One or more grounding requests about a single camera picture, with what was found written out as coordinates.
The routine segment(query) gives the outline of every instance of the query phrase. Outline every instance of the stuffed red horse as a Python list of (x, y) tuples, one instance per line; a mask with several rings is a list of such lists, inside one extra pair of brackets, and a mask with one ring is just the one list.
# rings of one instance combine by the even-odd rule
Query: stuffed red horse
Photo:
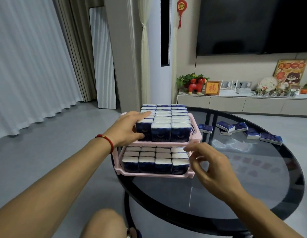
[(189, 94), (192, 94), (192, 91), (196, 90), (196, 94), (201, 94), (203, 84), (205, 84), (207, 81), (205, 78), (198, 79), (196, 83), (196, 79), (191, 79), (191, 84), (189, 85)]

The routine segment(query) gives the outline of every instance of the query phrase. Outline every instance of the floor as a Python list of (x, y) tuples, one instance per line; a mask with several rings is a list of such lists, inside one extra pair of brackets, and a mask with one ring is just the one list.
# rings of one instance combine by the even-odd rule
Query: floor
[[(32, 124), (16, 137), (0, 139), (0, 207), (82, 148), (95, 134), (104, 132), (119, 115), (118, 109), (98, 109), (96, 103), (79, 103), (56, 117)], [(305, 194), (286, 223), (307, 237), (307, 118), (238, 116), (282, 136), (298, 159), (304, 172)], [(101, 208), (113, 208), (123, 215), (123, 194), (111, 161), (106, 159), (53, 237), (79, 237), (89, 217)], [(145, 238), (219, 237), (176, 227), (153, 216), (135, 201), (130, 203), (134, 222)]]

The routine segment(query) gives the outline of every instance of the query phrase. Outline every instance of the round table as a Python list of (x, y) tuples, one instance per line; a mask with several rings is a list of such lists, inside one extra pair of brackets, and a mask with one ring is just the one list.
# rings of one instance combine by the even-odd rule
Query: round table
[[(245, 122), (249, 128), (267, 132), (240, 117), (224, 112), (188, 108), (197, 124), (215, 127), (216, 122), (229, 124)], [(231, 136), (219, 134), (215, 127), (212, 134), (203, 134), (206, 142), (222, 152), (247, 192), (262, 200), (280, 219), (285, 220), (298, 207), (304, 193), (304, 178), (298, 161), (290, 150), (259, 140), (247, 139), (244, 132)], [(208, 162), (201, 164), (207, 170)], [(211, 195), (193, 179), (117, 176), (125, 189), (125, 212), (128, 225), (133, 227), (129, 210), (129, 196), (155, 216), (195, 232), (244, 236), (248, 231), (232, 210)]]

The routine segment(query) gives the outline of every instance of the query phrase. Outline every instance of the black television screen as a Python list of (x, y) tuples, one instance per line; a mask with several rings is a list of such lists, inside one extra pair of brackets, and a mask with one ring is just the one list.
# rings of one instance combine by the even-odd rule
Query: black television screen
[(307, 52), (307, 0), (201, 0), (196, 55)]

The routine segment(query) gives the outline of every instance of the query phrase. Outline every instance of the forearm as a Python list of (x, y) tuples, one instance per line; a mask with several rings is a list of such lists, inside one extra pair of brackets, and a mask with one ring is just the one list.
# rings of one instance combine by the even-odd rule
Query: forearm
[(91, 140), (0, 209), (0, 237), (51, 237), (90, 177), (110, 153)]
[(271, 212), (262, 201), (246, 192), (237, 195), (228, 205), (255, 237), (302, 237)]

